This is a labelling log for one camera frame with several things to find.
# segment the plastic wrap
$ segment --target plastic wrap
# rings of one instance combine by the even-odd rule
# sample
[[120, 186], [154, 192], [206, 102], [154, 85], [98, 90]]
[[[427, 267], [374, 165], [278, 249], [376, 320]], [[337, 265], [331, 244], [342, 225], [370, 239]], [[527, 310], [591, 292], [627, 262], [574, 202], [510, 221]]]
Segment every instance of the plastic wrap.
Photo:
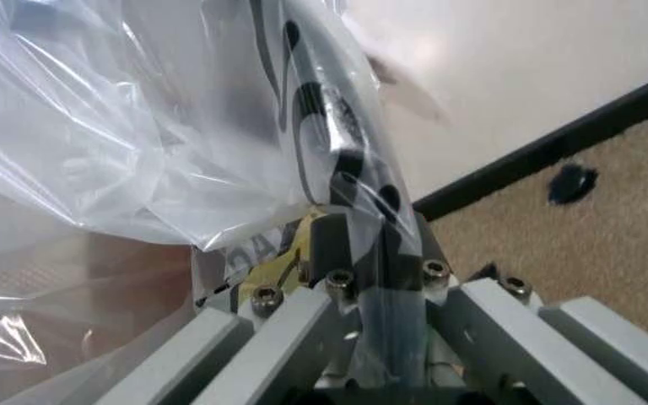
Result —
[[188, 260], [185, 247], [86, 233], [0, 195], [0, 401], [51, 378], [10, 403], [105, 392], [191, 319]]
[[0, 0], [0, 192], [205, 251], [345, 213], [368, 363], [416, 384], [421, 248], [374, 82], [319, 0]]

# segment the carpet floor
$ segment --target carpet floor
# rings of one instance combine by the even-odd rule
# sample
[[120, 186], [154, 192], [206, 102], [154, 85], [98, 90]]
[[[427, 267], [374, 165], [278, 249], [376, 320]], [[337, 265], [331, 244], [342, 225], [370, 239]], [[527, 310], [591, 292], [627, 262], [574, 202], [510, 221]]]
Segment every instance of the carpet floor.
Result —
[[[596, 169], [597, 185], [551, 205], [548, 183], [569, 162]], [[545, 303], [590, 295], [648, 332], [648, 121], [432, 227], [460, 279], [496, 262]]]

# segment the metal frame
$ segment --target metal frame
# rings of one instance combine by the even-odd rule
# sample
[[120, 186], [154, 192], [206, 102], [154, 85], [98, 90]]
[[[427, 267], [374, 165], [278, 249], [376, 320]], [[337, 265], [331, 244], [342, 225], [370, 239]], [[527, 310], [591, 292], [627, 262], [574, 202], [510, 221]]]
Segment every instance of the metal frame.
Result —
[[612, 375], [648, 401], [648, 334], [590, 297], [539, 315]]
[[645, 403], [494, 280], [463, 284], [445, 305], [428, 302], [429, 324], [497, 403]]
[[342, 318], [327, 294], [299, 288], [193, 404], [281, 403], [311, 389], [338, 350]]
[[97, 404], [189, 403], [253, 334], [249, 321], [207, 308]]

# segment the yellow object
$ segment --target yellow object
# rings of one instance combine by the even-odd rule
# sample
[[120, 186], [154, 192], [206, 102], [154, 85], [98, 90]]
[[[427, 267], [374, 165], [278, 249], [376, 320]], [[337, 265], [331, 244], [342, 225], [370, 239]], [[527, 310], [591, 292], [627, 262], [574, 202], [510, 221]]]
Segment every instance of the yellow object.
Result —
[[300, 285], [309, 283], [311, 222], [324, 215], [312, 209], [299, 222], [291, 247], [281, 256], [254, 267], [239, 287], [239, 305], [260, 285], [277, 285], [284, 294], [291, 294]]

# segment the plastic sheet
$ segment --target plastic sheet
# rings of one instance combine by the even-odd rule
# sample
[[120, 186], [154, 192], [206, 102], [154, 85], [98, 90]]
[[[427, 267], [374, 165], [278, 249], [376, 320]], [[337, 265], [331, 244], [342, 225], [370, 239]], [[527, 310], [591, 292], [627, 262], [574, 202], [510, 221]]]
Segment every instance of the plastic sheet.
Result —
[[205, 251], [345, 213], [364, 340], [416, 383], [421, 248], [374, 82], [319, 0], [0, 0], [0, 193]]
[[[77, 231], [0, 196], [0, 401], [52, 377], [11, 403], [102, 394], [191, 319], [190, 279], [185, 247]], [[79, 367], [92, 372], [60, 375]]]

